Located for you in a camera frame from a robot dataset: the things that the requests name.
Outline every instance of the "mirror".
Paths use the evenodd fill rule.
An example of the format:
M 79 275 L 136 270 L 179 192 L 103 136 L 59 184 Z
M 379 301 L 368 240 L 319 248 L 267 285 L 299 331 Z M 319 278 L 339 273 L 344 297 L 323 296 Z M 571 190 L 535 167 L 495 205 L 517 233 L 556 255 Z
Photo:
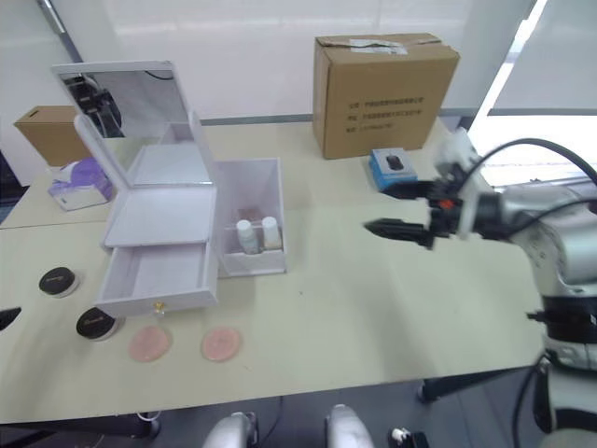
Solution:
M 209 183 L 171 70 L 59 77 L 129 185 Z

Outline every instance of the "white bottle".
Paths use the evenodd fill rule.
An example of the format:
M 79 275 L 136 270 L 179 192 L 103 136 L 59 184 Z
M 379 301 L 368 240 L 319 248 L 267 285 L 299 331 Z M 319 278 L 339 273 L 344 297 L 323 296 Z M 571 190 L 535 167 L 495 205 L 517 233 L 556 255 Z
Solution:
M 245 254 L 255 255 L 259 253 L 259 241 L 249 221 L 241 219 L 237 222 L 236 232 L 239 235 L 239 243 L 241 243 Z
M 278 221 L 275 217 L 264 217 L 261 219 L 263 226 L 263 247 L 265 250 L 282 248 L 282 238 L 278 229 Z

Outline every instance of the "cardboard box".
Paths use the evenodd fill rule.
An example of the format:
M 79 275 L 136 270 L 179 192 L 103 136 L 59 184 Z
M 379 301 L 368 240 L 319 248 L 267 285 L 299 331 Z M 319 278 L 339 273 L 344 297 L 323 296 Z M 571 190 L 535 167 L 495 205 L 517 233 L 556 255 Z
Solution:
M 39 105 L 14 124 L 49 166 L 64 166 L 91 157 L 75 131 L 75 115 L 70 105 Z
M 430 34 L 316 37 L 313 131 L 324 157 L 422 147 L 458 59 Z

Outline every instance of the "white container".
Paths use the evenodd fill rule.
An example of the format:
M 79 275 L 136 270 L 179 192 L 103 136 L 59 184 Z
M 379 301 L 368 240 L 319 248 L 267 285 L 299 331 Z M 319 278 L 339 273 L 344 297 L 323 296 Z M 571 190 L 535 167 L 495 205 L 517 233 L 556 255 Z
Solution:
M 278 221 L 275 217 L 264 217 L 261 219 L 263 228 L 263 248 L 265 250 L 277 250 L 282 248 L 282 238 L 278 229 Z
M 236 234 L 239 237 L 239 243 L 245 254 L 256 255 L 259 253 L 259 241 L 250 221 L 241 219 L 237 222 Z
M 120 317 L 216 304 L 214 166 L 172 65 L 85 63 L 53 71 L 79 109 L 78 134 L 118 189 L 103 240 L 114 250 L 96 306 Z M 147 72 L 168 79 L 157 82 Z M 85 115 L 78 91 L 67 85 L 77 79 L 109 91 L 119 134 L 100 134 L 117 119 L 100 116 L 98 130 L 95 116 Z
M 278 159 L 219 161 L 216 222 L 220 250 L 220 277 L 286 272 L 282 170 Z M 247 219 L 263 241 L 263 217 L 275 217 L 282 246 L 247 255 L 241 247 L 236 222 Z

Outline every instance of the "white table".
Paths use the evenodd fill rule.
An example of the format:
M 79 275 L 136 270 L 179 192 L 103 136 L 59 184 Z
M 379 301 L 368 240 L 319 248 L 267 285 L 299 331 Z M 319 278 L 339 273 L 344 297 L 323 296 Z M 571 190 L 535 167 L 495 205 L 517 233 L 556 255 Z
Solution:
M 50 175 L 41 175 L 27 189 L 0 229 L 105 221 L 112 203 L 65 212 L 48 194 Z
M 375 237 L 363 222 L 425 222 L 426 205 L 377 193 L 364 158 L 323 160 L 307 124 L 207 132 L 219 159 L 282 158 L 288 273 L 220 281 L 216 307 L 162 318 L 173 346 L 140 364 L 127 345 L 154 316 L 129 318 L 100 343 L 75 332 L 108 262 L 98 246 L 103 222 L 1 230 L 0 307 L 23 311 L 0 332 L 0 423 L 503 369 L 528 365 L 538 353 L 542 329 L 524 313 L 540 301 L 519 249 L 473 238 L 441 240 L 427 251 Z M 429 151 L 445 134 L 437 124 L 426 148 L 410 153 L 421 178 L 433 175 Z M 19 207 L 14 213 L 13 222 L 23 216 Z M 52 299 L 37 282 L 59 265 L 84 280 L 71 296 Z M 201 357 L 200 342 L 221 325 L 237 328 L 243 347 L 218 364 Z

